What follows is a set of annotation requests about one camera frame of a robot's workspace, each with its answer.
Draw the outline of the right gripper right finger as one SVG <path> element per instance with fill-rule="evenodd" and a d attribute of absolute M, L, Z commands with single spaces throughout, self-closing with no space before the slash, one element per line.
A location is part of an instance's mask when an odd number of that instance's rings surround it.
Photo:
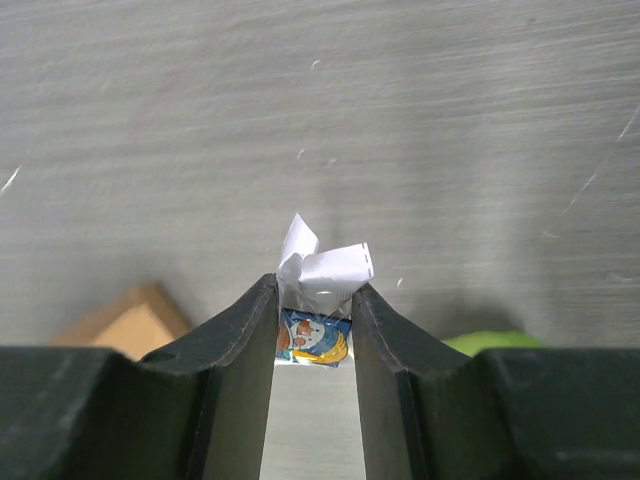
<path fill-rule="evenodd" d="M 502 348 L 469 357 L 371 286 L 352 303 L 370 479 L 635 479 L 639 353 Z"/>

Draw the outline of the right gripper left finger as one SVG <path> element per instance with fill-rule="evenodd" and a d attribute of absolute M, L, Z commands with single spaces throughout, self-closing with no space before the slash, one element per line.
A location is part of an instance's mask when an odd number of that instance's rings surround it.
<path fill-rule="evenodd" d="M 3 347 L 2 477 L 258 478 L 278 321 L 266 274 L 138 361 L 105 348 Z"/>

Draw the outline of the brown cardboard paper box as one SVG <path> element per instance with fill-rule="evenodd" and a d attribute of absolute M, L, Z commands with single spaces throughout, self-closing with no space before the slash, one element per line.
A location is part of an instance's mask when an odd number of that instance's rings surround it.
<path fill-rule="evenodd" d="M 192 322 L 157 283 L 133 288 L 55 336 L 67 347 L 112 348 L 133 360 L 189 333 Z"/>

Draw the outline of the small white wrapper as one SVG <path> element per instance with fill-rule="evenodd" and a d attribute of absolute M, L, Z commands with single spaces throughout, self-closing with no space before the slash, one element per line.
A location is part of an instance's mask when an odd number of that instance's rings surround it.
<path fill-rule="evenodd" d="M 339 366 L 350 355 L 353 297 L 373 278 L 367 243 L 321 252 L 317 235 L 295 215 L 276 271 L 275 363 Z"/>

